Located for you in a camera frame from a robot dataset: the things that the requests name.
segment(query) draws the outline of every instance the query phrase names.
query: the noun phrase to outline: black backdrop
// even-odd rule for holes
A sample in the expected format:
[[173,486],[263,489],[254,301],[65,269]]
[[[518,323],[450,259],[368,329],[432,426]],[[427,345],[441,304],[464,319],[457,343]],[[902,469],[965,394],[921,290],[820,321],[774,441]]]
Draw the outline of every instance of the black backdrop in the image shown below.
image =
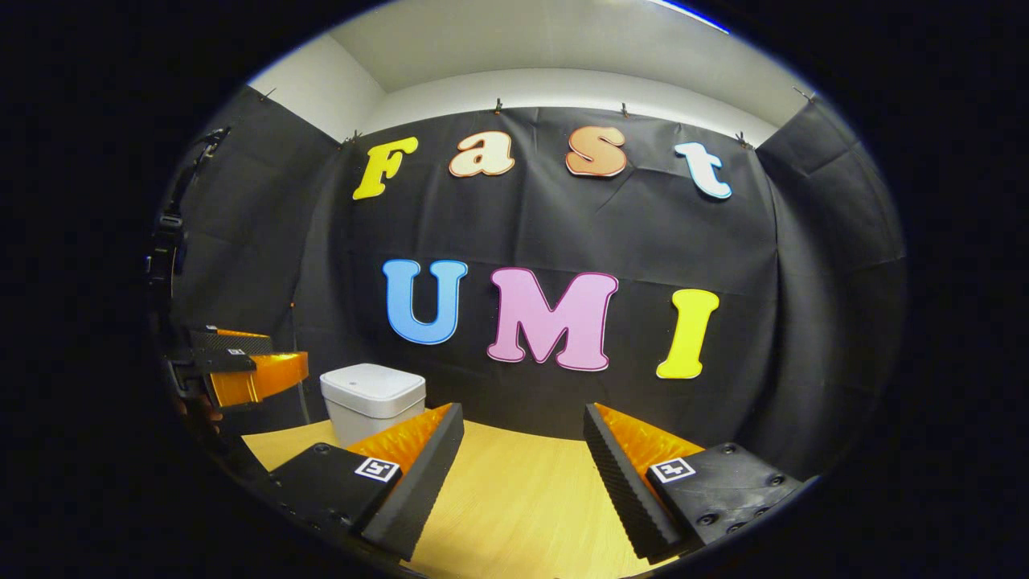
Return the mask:
[[[616,126],[628,167],[610,179],[571,175],[568,135]],[[510,135],[513,168],[458,178],[448,171],[470,134]],[[379,196],[353,200],[369,147],[415,135],[419,147]],[[726,201],[709,200],[672,147],[703,142],[722,159]],[[374,362],[423,375],[430,405],[460,402],[468,420],[531,434],[581,439],[582,405],[602,402],[701,444],[733,438],[764,386],[775,324],[775,219],[752,150],[707,130],[613,111],[504,109],[453,114],[394,126],[348,145],[324,183],[307,243],[296,300],[298,343],[312,375]],[[435,318],[435,259],[468,263],[459,323],[447,342],[424,347],[397,336],[386,318],[390,258],[419,261],[414,310]],[[552,307],[572,278],[618,278],[607,311],[600,372],[490,359],[496,338],[501,266],[534,272]],[[664,381],[655,369],[675,329],[672,294],[697,287],[721,300],[711,316],[693,381]],[[560,352],[559,342],[555,352]]]
[[[735,440],[807,478],[852,438],[890,368],[903,301],[896,216],[862,145],[824,104],[806,106],[756,151],[696,126],[574,108],[446,115],[338,151],[251,88],[209,124],[226,123],[234,132],[183,205],[190,242],[177,313],[269,333],[311,361],[303,401],[295,391],[273,397],[229,415],[229,432],[325,420],[318,376],[374,362],[426,376],[428,405],[461,402],[469,420],[491,426],[578,439],[582,405],[602,402],[702,445]],[[575,177],[564,166],[568,135],[588,124],[626,135],[629,165],[615,177]],[[513,169],[451,175],[456,143],[488,130],[511,136]],[[386,191],[353,200],[367,149],[409,136],[419,148]],[[672,150],[687,141],[722,159],[730,198],[694,186]],[[390,258],[422,263],[421,320],[435,317],[428,264],[469,264],[449,341],[414,345],[389,327],[381,267]],[[499,266],[531,268],[552,305],[577,273],[617,277],[610,366],[576,372],[553,358],[487,357],[498,306],[489,276]],[[701,375],[664,381],[654,370],[675,328],[671,295],[684,287],[720,305]]]

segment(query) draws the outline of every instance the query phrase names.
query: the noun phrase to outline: white box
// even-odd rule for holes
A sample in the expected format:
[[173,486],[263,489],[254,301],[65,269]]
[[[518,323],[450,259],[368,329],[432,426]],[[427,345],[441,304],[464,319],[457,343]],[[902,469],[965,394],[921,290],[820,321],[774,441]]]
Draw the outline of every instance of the white box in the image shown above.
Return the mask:
[[346,448],[425,411],[425,378],[375,364],[321,375],[322,398]]

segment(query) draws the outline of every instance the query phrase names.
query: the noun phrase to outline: letter m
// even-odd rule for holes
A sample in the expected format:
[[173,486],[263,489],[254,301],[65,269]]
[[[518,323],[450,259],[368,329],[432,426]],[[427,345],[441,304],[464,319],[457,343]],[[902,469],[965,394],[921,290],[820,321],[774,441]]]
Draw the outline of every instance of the letter m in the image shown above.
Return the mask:
[[565,350],[557,356],[558,366],[586,372],[607,368],[604,321],[607,304],[618,291],[617,279],[606,273],[581,273],[568,284],[553,311],[531,270],[501,267],[493,272],[491,279],[500,289],[500,315],[497,340],[486,351],[490,358],[500,362],[524,360],[525,351],[518,343],[521,330],[532,358],[542,364],[567,333]]

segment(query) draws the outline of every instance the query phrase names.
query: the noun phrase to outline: wooden table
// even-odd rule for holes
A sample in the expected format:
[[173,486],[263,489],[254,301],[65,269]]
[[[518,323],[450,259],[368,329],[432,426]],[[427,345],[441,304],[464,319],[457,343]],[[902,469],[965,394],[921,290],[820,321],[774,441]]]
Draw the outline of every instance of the wooden table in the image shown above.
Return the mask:
[[[405,567],[433,578],[519,579],[609,579],[660,567],[633,554],[586,442],[464,428]],[[329,421],[243,438],[268,470],[316,442],[339,446]]]

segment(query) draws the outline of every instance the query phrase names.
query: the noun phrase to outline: orange letter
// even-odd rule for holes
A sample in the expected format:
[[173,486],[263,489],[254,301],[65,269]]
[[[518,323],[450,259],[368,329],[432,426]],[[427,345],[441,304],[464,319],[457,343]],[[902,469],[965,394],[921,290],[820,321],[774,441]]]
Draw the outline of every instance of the orange letter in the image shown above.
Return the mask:
[[565,165],[573,175],[613,177],[626,168],[626,144],[622,131],[612,126],[581,126],[568,137],[572,152],[565,155]]
[[[483,146],[471,148],[477,144]],[[466,137],[457,143],[463,152],[451,159],[451,174],[455,177],[470,177],[480,173],[500,175],[514,166],[510,157],[511,138],[500,131],[486,131]]]

